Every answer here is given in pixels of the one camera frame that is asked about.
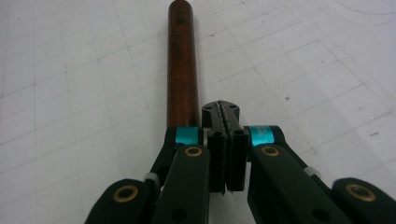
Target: cylindrical object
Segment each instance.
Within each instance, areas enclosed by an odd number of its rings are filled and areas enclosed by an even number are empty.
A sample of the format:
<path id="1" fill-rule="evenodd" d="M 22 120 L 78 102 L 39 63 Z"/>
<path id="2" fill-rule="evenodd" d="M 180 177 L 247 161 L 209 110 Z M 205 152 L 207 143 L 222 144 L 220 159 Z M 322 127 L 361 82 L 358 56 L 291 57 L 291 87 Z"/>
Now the cylindrical object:
<path id="1" fill-rule="evenodd" d="M 169 7 L 167 127 L 198 125 L 192 8 L 176 0 Z"/>

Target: blue tape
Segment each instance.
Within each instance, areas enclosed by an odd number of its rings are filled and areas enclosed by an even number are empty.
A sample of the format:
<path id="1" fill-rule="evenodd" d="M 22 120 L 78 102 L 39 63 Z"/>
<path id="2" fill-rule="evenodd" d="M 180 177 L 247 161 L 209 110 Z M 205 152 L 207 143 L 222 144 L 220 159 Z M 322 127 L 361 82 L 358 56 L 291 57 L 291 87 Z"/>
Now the blue tape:
<path id="1" fill-rule="evenodd" d="M 184 145 L 198 145 L 198 127 L 178 127 L 176 143 Z"/>
<path id="2" fill-rule="evenodd" d="M 270 126 L 257 125 L 248 127 L 250 129 L 251 144 L 253 145 L 253 147 L 259 144 L 268 144 L 275 142 L 274 134 Z"/>

